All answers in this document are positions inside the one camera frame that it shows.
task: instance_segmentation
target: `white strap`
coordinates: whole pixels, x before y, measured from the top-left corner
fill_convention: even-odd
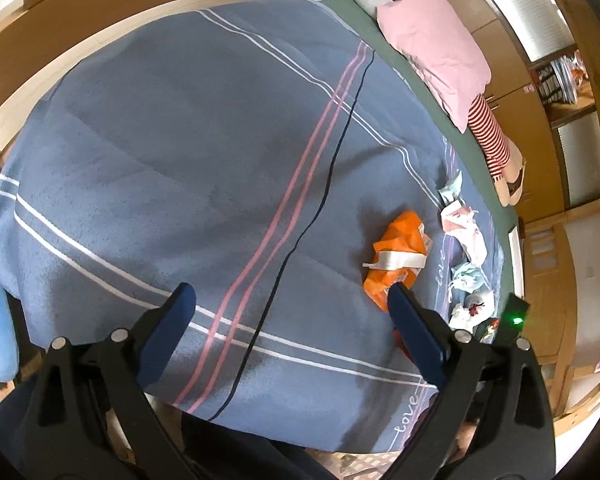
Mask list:
[[[378,262],[375,264],[362,264],[363,267],[378,270],[398,270],[403,267],[423,269],[427,262],[427,255],[420,253],[406,253],[403,251],[380,251]]]

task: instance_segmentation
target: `metal screw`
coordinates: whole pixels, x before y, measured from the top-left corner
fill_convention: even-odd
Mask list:
[[[454,337],[456,338],[456,341],[458,341],[459,343],[468,343],[469,341],[471,341],[471,334],[469,334],[467,332],[467,330],[456,330],[454,332]]]
[[[66,345],[66,339],[60,336],[54,339],[54,341],[51,343],[51,348],[53,348],[54,350],[59,350],[63,348],[64,345]]]
[[[122,343],[127,337],[129,337],[129,332],[125,328],[118,328],[111,333],[111,340],[114,343]]]
[[[521,350],[527,351],[531,348],[531,343],[523,337],[516,339],[516,346]]]

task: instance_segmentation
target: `green mattress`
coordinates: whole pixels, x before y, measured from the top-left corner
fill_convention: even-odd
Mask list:
[[[482,194],[491,212],[496,234],[504,252],[504,266],[500,283],[500,305],[502,311],[509,293],[513,292],[513,266],[509,247],[509,232],[518,224],[518,215],[511,206],[502,207],[493,181],[487,170],[484,155],[471,132],[461,133],[440,108],[422,79],[414,72],[406,58],[386,42],[378,24],[354,0],[322,0],[341,20],[357,32],[369,46],[391,67],[395,68],[409,83],[422,102],[440,132],[451,142],[456,153],[464,162],[475,186]]]

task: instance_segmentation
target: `orange package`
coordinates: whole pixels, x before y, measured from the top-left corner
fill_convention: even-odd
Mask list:
[[[391,222],[382,239],[374,243],[376,252],[374,263],[378,262],[380,251],[426,255],[429,253],[431,244],[431,239],[424,234],[422,220],[413,211],[407,211]],[[403,282],[407,288],[411,288],[419,271],[420,269],[411,267],[401,267],[396,270],[371,269],[366,275],[363,287],[376,305],[387,311],[386,295],[389,287],[394,283]]]

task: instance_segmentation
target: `blue blanket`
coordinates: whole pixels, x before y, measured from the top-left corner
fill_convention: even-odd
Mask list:
[[[0,177],[0,283],[46,347],[129,327],[189,282],[196,315],[152,394],[209,418],[247,357],[219,424],[397,450],[434,389],[365,295],[362,263],[415,211],[434,245],[413,289],[447,316],[450,268],[466,257],[436,190],[456,170],[406,82],[324,7],[169,16],[80,62],[32,111]],[[461,197],[498,304],[502,248],[467,172]]]

